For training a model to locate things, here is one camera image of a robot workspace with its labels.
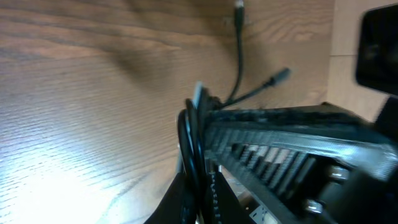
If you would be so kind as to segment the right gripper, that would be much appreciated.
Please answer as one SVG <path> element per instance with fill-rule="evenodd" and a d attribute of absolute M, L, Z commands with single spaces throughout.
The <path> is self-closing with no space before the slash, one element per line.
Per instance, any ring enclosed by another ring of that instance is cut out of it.
<path fill-rule="evenodd" d="M 324 102 L 300 106 L 298 120 L 301 133 L 214 124 L 208 157 L 281 223 L 396 223 L 397 118 L 388 108 L 371 122 Z"/>

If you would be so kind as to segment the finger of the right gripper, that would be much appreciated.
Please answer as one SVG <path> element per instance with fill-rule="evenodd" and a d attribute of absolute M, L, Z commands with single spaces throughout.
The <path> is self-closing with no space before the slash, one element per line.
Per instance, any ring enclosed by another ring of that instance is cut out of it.
<path fill-rule="evenodd" d="M 334 126 L 339 129 L 370 129 L 372 124 L 336 105 L 298 106 L 291 108 L 213 110 L 204 121 L 208 129 L 215 123 L 259 123 L 276 126 Z"/>

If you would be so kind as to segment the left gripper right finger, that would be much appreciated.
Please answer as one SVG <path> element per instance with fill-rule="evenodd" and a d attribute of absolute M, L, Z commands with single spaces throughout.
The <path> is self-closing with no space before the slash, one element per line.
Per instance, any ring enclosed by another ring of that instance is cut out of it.
<path fill-rule="evenodd" d="M 255 224 L 220 172 L 210 172 L 206 183 L 206 222 L 211 224 Z"/>

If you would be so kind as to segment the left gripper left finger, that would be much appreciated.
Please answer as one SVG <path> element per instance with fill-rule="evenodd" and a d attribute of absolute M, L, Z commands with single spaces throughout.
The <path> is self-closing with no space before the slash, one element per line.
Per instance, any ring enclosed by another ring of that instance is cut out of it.
<path fill-rule="evenodd" d="M 179 172 L 145 224 L 195 224 L 196 201 L 186 175 Z"/>

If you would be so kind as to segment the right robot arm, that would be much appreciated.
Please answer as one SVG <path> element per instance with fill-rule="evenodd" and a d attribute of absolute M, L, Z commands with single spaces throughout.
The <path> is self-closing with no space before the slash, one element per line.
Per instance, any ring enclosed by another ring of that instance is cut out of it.
<path fill-rule="evenodd" d="M 215 210 L 233 223 L 396 223 L 396 4 L 363 14 L 355 79 L 389 94 L 375 122 L 327 102 L 212 111 L 207 156 L 250 194 Z"/>

